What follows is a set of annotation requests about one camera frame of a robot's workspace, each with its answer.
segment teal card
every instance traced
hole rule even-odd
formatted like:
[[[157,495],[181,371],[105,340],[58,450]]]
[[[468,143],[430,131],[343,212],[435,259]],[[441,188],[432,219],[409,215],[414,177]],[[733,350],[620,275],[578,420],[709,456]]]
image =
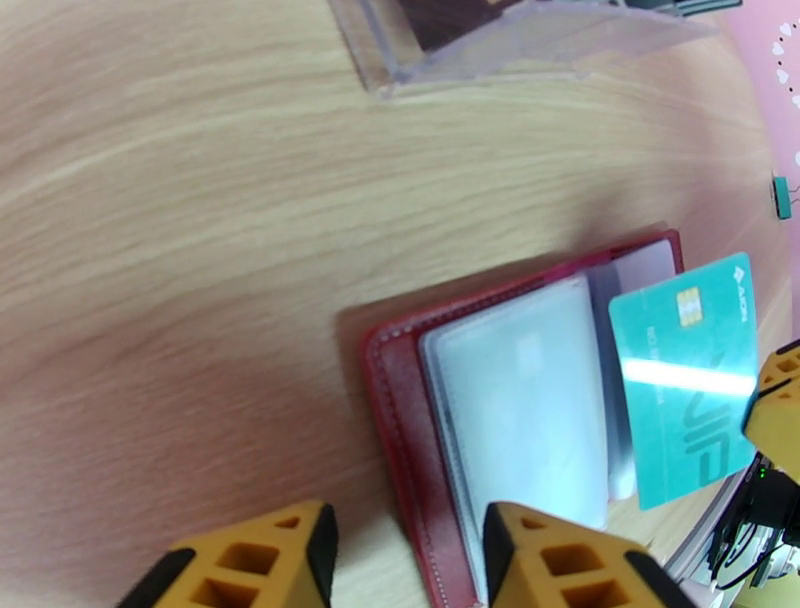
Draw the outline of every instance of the teal card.
[[[749,465],[742,427],[759,369],[747,255],[618,296],[610,312],[641,508]]]

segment card chip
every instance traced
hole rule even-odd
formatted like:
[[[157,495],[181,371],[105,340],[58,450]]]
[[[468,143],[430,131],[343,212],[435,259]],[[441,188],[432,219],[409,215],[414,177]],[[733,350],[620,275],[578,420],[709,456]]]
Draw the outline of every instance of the card chip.
[[[700,290],[697,287],[678,293],[678,316],[681,327],[689,327],[703,320],[703,305],[700,302]]]

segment wooden table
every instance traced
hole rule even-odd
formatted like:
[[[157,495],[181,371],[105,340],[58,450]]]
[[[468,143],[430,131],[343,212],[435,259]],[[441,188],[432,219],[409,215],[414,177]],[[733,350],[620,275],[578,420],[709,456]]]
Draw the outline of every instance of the wooden table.
[[[4,0],[0,23],[4,606],[107,608],[172,539],[316,496],[336,605],[423,605],[355,351],[431,285],[671,225],[689,267],[747,251],[764,350],[789,336],[724,38],[382,105],[324,0]],[[613,530],[664,559],[712,492]]]

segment green clip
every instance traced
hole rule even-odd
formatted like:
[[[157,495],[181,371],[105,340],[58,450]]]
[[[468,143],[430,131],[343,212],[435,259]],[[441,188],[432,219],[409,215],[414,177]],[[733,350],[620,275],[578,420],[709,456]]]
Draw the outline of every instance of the green clip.
[[[792,196],[789,192],[789,182],[785,177],[772,178],[772,198],[780,219],[788,220],[792,217]]]

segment stitching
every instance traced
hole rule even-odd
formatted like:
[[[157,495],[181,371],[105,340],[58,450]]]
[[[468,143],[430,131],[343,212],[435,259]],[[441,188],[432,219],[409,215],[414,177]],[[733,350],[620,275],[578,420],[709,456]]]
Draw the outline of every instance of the stitching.
[[[537,280],[528,285],[517,287],[516,289],[513,289],[511,291],[507,291],[502,294],[496,294],[488,298],[483,298],[467,306],[450,310],[448,312],[439,315],[435,315],[418,323],[405,325],[401,329],[397,328],[393,330],[387,329],[378,336],[378,340],[376,342],[378,342],[380,345],[384,345],[388,343],[390,340],[396,340],[397,338],[407,336],[408,334],[416,330],[424,329],[432,325],[439,325],[441,324],[442,321],[447,321],[456,316],[459,317],[466,316],[477,310],[482,310],[499,302],[504,302],[506,300],[510,300],[511,298],[515,298],[525,293],[529,293],[539,288],[543,282],[544,282],[543,280]],[[411,481],[410,486],[411,486],[412,500],[414,506],[416,507],[415,515],[418,519],[419,527],[422,529],[428,561],[431,564],[431,570],[433,571],[433,577],[436,580],[436,586],[439,590],[439,596],[441,597],[442,603],[444,604],[445,608],[449,608],[451,604],[447,597],[447,593],[444,589],[444,585],[442,584],[442,578],[439,573],[439,566],[436,562],[436,555],[433,549],[433,542],[431,541],[430,533],[428,532],[428,526],[426,525],[425,519],[422,518],[419,512],[418,508],[419,497],[417,494],[417,487],[416,487],[417,482],[416,479],[414,479],[414,477],[411,475],[411,470],[408,467],[408,459],[406,457],[406,455],[408,454],[408,444],[401,430],[400,423],[397,419],[396,404],[394,402],[391,389],[389,388],[389,380],[387,378],[386,368],[383,365],[383,361],[380,356],[381,353],[380,350],[378,349],[378,344],[376,344],[376,342],[373,342],[372,347],[370,348],[370,358],[372,359],[373,363],[375,364],[378,370],[377,374],[378,388],[383,396],[384,403],[388,405],[388,410],[391,413],[390,429],[392,433],[395,435],[397,443],[400,446],[400,461],[403,465],[405,475],[407,479]],[[478,608],[479,606],[482,606],[482,604],[480,602],[476,602],[472,606],[472,608]]]

